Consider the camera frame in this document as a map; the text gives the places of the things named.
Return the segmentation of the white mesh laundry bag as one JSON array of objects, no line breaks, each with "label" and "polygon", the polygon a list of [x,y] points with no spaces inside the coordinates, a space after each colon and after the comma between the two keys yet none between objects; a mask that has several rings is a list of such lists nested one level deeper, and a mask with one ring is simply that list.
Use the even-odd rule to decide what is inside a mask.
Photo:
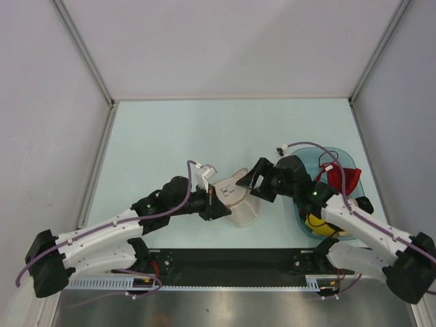
[{"label": "white mesh laundry bag", "polygon": [[236,185],[247,174],[248,169],[242,168],[214,184],[217,197],[231,210],[225,220],[240,228],[247,227],[258,218],[261,206],[259,198],[251,195],[248,189]]}]

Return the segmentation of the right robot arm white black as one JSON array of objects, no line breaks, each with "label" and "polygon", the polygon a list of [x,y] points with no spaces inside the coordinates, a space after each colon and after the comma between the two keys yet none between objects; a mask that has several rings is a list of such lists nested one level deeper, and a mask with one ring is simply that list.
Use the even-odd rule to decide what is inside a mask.
[{"label": "right robot arm white black", "polygon": [[352,270],[384,282],[401,300],[416,305],[435,282],[435,242],[423,232],[411,235],[380,222],[348,200],[344,193],[317,181],[294,155],[271,163],[262,157],[236,185],[274,202],[289,197],[303,212],[331,223],[364,243],[353,247],[335,238],[323,240],[314,256],[321,273]]}]

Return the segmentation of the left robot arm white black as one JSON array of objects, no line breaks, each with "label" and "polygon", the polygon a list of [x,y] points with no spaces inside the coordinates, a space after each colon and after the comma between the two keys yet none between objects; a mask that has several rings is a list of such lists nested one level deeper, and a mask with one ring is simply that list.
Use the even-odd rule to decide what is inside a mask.
[{"label": "left robot arm white black", "polygon": [[103,223],[58,236],[44,230],[25,256],[35,296],[52,296],[84,272],[127,269],[141,273],[151,263],[142,240],[145,234],[166,227],[174,216],[197,214],[212,221],[231,212],[213,185],[192,187],[188,178],[176,176]]}]

